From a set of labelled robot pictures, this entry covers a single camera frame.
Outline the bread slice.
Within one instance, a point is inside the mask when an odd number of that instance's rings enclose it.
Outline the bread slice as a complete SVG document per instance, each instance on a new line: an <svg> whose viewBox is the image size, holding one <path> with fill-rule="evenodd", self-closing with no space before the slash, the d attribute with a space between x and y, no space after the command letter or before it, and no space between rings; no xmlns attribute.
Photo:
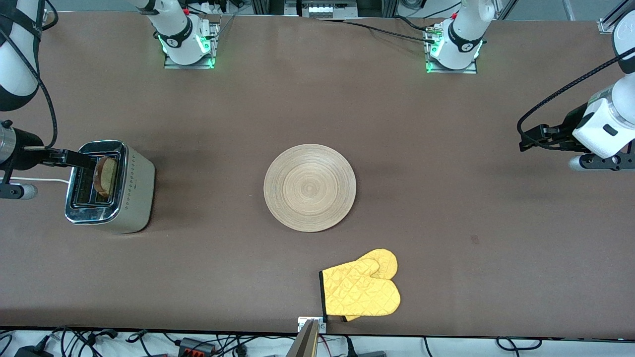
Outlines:
<svg viewBox="0 0 635 357"><path fill-rule="evenodd" d="M96 192L104 198L113 194L116 183L118 162L111 157L102 157L97 161L93 176L93 185Z"/></svg>

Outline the round wooden plate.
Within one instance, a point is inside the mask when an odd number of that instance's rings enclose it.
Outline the round wooden plate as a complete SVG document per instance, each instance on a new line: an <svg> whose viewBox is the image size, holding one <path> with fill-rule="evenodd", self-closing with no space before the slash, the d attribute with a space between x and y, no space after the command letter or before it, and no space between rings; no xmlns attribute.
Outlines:
<svg viewBox="0 0 635 357"><path fill-rule="evenodd" d="M325 231L345 219L356 192L349 161L320 144L286 149L272 161L263 183L265 203L273 217L305 233Z"/></svg>

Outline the silver two-slot toaster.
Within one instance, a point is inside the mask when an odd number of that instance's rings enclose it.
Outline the silver two-slot toaster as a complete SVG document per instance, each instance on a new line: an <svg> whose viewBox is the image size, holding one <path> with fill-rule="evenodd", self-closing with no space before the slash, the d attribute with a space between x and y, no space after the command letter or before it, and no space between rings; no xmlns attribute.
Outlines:
<svg viewBox="0 0 635 357"><path fill-rule="evenodd" d="M136 233L149 223L156 168L130 145L119 140L84 144L79 152L117 160L113 194L101 197L93 185L94 170L71 170L65 199L65 217L71 224L112 234Z"/></svg>

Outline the yellow quilted oven mitt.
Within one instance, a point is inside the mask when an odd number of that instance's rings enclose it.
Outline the yellow quilted oven mitt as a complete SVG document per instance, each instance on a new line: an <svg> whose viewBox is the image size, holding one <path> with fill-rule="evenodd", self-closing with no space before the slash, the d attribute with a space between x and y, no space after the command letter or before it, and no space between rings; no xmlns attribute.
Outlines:
<svg viewBox="0 0 635 357"><path fill-rule="evenodd" d="M355 292L348 293L351 306L345 308L343 321L349 322L361 316L387 316L394 313L401 303L401 295L392 281L398 270L394 253L388 249L374 249L359 260L374 260L379 268L367 273L356 283Z"/></svg>
<svg viewBox="0 0 635 357"><path fill-rule="evenodd" d="M389 278L374 277L376 260L363 258L319 272L322 313L347 321L361 316L387 316L401 303L401 294Z"/></svg>

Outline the red and black connector block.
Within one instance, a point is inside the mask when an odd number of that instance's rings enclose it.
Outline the red and black connector block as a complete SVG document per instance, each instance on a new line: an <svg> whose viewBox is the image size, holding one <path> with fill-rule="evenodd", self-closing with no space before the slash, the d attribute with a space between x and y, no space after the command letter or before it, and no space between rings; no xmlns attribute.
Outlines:
<svg viewBox="0 0 635 357"><path fill-rule="evenodd" d="M216 352L214 344L191 338L179 339L175 344L179 346L179 357L213 357Z"/></svg>

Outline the white power strip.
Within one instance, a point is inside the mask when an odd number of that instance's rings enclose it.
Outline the white power strip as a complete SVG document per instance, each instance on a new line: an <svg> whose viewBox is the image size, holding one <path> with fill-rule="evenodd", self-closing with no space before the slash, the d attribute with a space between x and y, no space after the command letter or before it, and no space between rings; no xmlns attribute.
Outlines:
<svg viewBox="0 0 635 357"><path fill-rule="evenodd" d="M302 16L316 19L343 20L358 17L356 0L300 0Z"/></svg>

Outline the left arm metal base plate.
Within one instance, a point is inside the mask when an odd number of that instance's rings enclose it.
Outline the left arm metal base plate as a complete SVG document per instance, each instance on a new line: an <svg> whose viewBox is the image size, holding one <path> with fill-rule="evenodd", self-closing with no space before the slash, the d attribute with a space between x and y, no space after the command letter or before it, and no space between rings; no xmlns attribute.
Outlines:
<svg viewBox="0 0 635 357"><path fill-rule="evenodd" d="M446 26L436 23L427 27L424 31L424 53L426 59L426 71L434 74L476 74L478 68L476 58L482 41L476 46L467 44L469 50L460 52L446 34Z"/></svg>

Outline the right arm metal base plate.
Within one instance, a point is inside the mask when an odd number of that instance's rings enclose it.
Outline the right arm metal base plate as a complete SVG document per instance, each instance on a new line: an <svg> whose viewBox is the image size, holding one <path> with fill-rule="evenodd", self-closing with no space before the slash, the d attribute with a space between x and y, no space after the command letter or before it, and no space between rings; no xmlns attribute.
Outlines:
<svg viewBox="0 0 635 357"><path fill-rule="evenodd" d="M170 50L168 50L165 43L161 42L162 50L165 54L163 67L165 69L183 70L208 70L215 68L219 32L219 23L209 23L208 20L200 20L197 33L193 36L193 38L197 41L200 57L197 61L190 64L179 64L174 62L173 58L169 55Z"/></svg>

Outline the small metal clamp bracket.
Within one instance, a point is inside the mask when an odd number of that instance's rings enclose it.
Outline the small metal clamp bracket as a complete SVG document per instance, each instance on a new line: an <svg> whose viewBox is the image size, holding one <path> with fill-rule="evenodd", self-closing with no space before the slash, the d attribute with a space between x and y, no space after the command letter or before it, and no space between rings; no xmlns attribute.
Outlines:
<svg viewBox="0 0 635 357"><path fill-rule="evenodd" d="M298 322L298 332L300 332L300 330L304 327L304 325L306 323L308 323L310 320L315 320L319 323L319 333L320 334L326 334L327 333L327 323L326 320L324 319L323 316L320 317L306 317L306 316L300 316L297 320Z"/></svg>

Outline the slanted metal mount bar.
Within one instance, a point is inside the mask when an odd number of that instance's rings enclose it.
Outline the slanted metal mount bar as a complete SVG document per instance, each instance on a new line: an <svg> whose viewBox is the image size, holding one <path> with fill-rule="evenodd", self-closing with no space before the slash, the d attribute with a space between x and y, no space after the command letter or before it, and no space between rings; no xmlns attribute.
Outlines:
<svg viewBox="0 0 635 357"><path fill-rule="evenodd" d="M316 357L319 340L320 320L309 318L304 321L286 357Z"/></svg>

